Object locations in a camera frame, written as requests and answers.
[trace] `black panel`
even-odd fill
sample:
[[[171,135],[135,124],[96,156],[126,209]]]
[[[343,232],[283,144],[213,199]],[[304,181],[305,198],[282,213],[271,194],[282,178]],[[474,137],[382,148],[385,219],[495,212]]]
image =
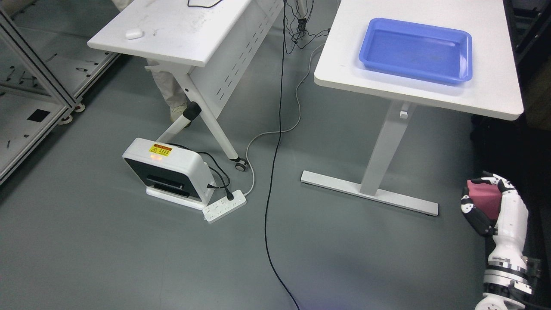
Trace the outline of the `black panel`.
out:
[[[152,186],[169,193],[201,200],[190,179],[185,174],[155,167],[133,159],[125,158],[125,161],[132,167],[146,186]]]
[[[36,109],[27,119],[35,122],[42,122],[48,114],[50,114],[50,111]]]

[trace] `person's leg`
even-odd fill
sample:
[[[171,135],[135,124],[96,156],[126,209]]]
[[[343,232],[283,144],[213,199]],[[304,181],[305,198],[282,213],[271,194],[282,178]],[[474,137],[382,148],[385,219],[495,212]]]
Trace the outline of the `person's leg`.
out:
[[[111,0],[119,11],[124,10],[134,0]]]
[[[147,64],[150,66],[158,65],[156,61],[151,59],[147,59]],[[187,107],[188,100],[186,94],[171,73],[151,71],[151,75],[161,91],[166,104],[170,107],[170,120],[175,121]]]

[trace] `orange light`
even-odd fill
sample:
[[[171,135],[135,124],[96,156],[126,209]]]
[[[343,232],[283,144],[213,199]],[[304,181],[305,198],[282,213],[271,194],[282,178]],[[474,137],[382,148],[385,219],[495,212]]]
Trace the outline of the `orange light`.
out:
[[[154,161],[162,161],[163,160],[163,157],[161,155],[158,155],[158,154],[150,154],[149,157],[154,160]]]

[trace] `power strip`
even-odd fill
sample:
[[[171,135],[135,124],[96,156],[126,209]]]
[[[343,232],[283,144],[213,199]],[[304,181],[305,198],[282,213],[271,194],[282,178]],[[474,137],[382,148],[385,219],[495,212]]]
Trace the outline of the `power strip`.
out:
[[[232,200],[228,200],[227,197],[223,197],[220,200],[206,206],[203,209],[204,219],[209,223],[214,223],[221,217],[232,213],[240,206],[247,203],[247,200],[241,190],[238,189],[232,194],[234,196]]]

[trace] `caster wheel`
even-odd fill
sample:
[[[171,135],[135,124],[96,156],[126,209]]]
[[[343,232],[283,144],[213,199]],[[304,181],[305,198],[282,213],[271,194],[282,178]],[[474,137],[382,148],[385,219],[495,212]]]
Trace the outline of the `caster wheel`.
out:
[[[242,164],[242,163],[236,163],[236,164],[235,164],[235,169],[237,169],[237,170],[243,172],[243,171],[247,170],[247,166],[245,166],[245,165]]]
[[[67,117],[64,117],[60,120],[60,125],[65,125],[73,121],[73,117],[71,115],[67,115]]]
[[[74,107],[74,111],[76,113],[80,113],[80,112],[84,111],[84,109],[86,109],[86,106],[82,103],[80,103],[79,105]]]

